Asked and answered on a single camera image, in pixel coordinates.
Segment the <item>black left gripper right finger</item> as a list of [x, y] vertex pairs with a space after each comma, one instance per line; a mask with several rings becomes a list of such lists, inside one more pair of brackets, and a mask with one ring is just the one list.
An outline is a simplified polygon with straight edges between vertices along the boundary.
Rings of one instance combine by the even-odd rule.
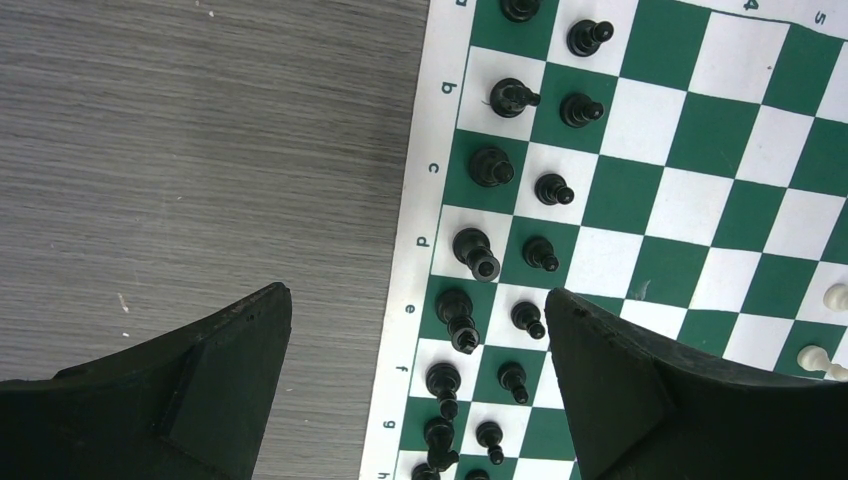
[[585, 479], [843, 479], [847, 386], [726, 360], [565, 289], [546, 298]]

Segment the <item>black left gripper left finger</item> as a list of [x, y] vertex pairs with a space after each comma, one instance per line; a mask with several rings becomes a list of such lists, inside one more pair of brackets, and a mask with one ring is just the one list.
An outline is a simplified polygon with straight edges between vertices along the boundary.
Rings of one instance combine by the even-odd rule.
[[48, 380], [1, 385], [5, 479], [249, 479], [291, 335], [271, 283]]

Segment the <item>white chess pawn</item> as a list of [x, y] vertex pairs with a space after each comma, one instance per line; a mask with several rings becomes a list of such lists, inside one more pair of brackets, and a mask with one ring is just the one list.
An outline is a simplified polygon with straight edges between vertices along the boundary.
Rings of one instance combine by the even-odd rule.
[[834, 363], [829, 358], [827, 351], [820, 346], [808, 345], [802, 348], [797, 355], [797, 363], [805, 371], [823, 372], [835, 381], [847, 381], [847, 369]]
[[823, 295], [823, 304], [834, 312], [848, 310], [848, 285], [837, 283], [831, 285]]

